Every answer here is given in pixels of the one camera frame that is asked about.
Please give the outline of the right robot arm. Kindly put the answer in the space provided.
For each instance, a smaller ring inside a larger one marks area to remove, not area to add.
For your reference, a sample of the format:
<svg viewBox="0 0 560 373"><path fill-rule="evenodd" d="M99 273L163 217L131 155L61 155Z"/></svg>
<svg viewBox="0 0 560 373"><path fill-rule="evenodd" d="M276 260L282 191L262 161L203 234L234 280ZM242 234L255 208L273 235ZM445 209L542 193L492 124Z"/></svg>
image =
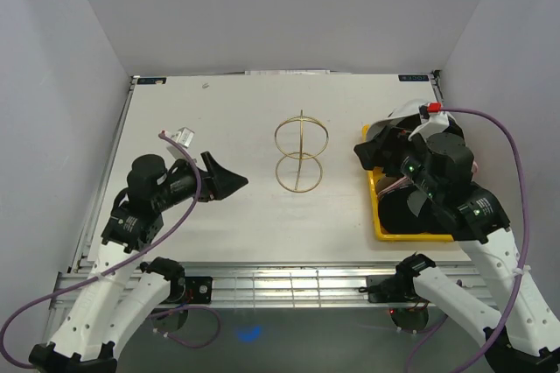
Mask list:
<svg viewBox="0 0 560 373"><path fill-rule="evenodd" d="M396 267L395 289L438 306L478 344L495 372L557 372L559 320L522 263L510 222L497 198L473 181L473 154L445 130L418 139L385 127L354 151L366 170L401 174L430 202L435 219L474 263L494 307L448 279L423 254Z"/></svg>

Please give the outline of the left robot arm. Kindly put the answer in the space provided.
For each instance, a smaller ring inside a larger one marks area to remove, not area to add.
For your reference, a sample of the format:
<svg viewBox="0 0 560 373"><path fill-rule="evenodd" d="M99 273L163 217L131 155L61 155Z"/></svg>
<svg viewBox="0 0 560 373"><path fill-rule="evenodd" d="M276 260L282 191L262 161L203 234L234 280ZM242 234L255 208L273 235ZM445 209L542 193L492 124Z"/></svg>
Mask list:
<svg viewBox="0 0 560 373"><path fill-rule="evenodd" d="M164 225L162 213L190 199L221 201L248 179L202 154L205 170L195 172L179 158L167 168L158 155L136 158L127 186L115 198L101 245L74 305L47 343L33 347L30 364L40 372L114 372L123 348L163 302L186 297L185 270L171 259L143 261L144 251Z"/></svg>

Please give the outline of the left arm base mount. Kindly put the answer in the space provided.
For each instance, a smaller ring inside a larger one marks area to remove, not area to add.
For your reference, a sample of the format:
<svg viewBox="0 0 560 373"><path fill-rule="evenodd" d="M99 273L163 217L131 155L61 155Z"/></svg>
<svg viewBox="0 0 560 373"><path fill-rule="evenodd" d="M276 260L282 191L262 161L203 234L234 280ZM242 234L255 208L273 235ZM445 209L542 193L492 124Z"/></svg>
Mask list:
<svg viewBox="0 0 560 373"><path fill-rule="evenodd" d="M168 298L165 304L184 305L184 304L209 304L213 293L212 277L182 277L173 279Z"/></svg>

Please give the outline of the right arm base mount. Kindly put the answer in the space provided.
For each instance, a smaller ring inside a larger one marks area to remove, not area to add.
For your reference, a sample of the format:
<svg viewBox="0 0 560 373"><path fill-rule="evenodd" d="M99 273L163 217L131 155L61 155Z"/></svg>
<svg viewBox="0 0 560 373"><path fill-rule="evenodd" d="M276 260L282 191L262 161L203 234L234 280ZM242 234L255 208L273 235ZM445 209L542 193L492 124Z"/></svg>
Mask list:
<svg viewBox="0 0 560 373"><path fill-rule="evenodd" d="M405 280L396 275L367 276L366 285L358 292L367 294L369 303L412 303L419 298Z"/></svg>

